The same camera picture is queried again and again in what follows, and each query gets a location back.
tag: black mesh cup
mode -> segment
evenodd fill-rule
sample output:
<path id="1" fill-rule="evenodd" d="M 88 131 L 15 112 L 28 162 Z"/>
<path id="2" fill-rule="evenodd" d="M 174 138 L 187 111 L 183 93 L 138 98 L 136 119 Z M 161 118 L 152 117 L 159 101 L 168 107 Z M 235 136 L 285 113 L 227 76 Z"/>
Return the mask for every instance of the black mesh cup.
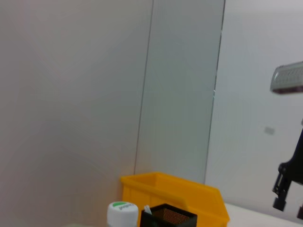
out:
<path id="1" fill-rule="evenodd" d="M 179 208 L 162 204 L 141 213 L 140 227 L 196 227 L 197 215 Z"/>

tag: yellow plastic bin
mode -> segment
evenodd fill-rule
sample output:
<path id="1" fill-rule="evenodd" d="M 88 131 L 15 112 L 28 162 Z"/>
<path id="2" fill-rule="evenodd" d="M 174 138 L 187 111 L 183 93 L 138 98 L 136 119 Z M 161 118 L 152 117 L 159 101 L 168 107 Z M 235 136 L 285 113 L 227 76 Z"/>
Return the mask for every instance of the yellow plastic bin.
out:
<path id="1" fill-rule="evenodd" d="M 163 173 L 124 176 L 123 200 L 143 210 L 163 203 L 198 215 L 197 227 L 226 227 L 230 218 L 220 191 Z"/>

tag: pen holder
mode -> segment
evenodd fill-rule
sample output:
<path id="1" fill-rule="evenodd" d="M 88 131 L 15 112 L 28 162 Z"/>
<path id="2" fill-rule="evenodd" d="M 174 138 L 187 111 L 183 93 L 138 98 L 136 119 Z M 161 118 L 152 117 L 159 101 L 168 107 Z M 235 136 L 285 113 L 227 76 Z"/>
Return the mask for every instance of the pen holder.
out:
<path id="1" fill-rule="evenodd" d="M 151 213 L 141 212 L 140 227 L 196 227 L 197 215 L 162 204 L 151 208 Z"/>

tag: white bottle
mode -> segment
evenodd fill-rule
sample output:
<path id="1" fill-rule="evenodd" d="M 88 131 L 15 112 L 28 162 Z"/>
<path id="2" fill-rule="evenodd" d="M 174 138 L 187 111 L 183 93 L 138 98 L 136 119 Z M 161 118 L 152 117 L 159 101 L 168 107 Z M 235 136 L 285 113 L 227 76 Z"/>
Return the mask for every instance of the white bottle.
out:
<path id="1" fill-rule="evenodd" d="M 138 207 L 130 202 L 112 202 L 107 209 L 107 227 L 136 227 Z"/>

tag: table surface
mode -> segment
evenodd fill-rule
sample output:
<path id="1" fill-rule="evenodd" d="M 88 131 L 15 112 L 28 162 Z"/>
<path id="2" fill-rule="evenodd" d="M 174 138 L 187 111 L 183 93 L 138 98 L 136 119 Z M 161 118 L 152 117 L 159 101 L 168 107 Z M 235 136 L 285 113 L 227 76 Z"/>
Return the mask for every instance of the table surface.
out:
<path id="1" fill-rule="evenodd" d="M 303 227 L 301 224 L 257 213 L 230 204 L 225 204 L 225 206 L 231 218 L 228 227 Z"/>

